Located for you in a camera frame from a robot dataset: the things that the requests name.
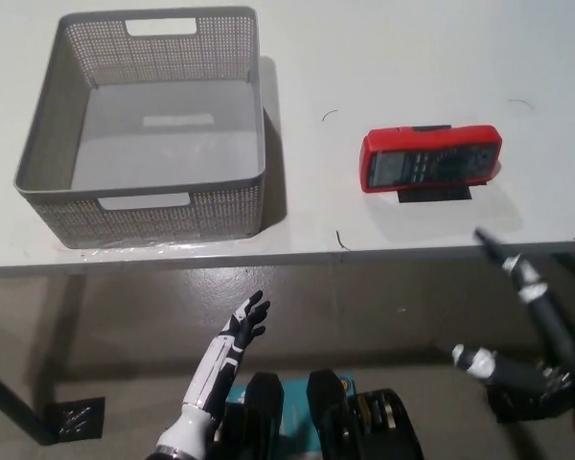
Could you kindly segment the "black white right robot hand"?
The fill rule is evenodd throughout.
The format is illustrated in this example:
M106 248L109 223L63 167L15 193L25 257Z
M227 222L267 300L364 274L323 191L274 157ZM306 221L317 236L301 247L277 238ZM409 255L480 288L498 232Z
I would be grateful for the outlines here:
M567 372L575 387L575 325L549 283L528 259L496 240L482 228L473 232L483 251L511 279L518 300L526 307L545 350L547 362ZM488 385L541 394L551 388L542 370L529 367L483 347L456 344L453 365Z

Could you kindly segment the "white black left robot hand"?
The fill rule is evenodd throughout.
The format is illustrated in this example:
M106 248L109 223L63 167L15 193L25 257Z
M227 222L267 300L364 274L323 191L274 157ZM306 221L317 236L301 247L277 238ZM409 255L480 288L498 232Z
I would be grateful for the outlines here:
M270 302L256 291L229 317L207 347L182 401L182 411L199 411L218 421L239 372L245 350L265 332Z

